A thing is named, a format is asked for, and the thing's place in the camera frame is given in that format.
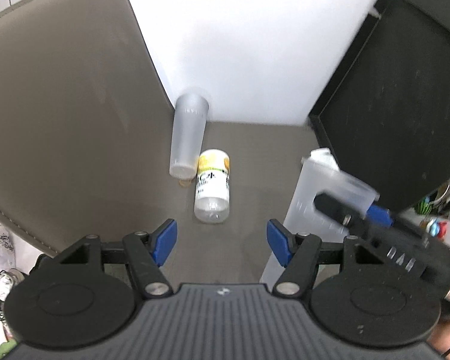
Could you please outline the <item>person's right hand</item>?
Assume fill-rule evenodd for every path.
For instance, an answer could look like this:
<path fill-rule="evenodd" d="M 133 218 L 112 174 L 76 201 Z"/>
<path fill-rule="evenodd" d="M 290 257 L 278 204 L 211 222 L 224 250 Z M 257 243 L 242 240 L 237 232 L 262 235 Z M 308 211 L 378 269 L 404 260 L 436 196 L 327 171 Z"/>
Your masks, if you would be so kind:
<path fill-rule="evenodd" d="M 427 342 L 437 352 L 444 354 L 450 349 L 450 320 L 445 322 L 439 322 Z M 446 359 L 450 359 L 450 353 L 446 356 Z"/>

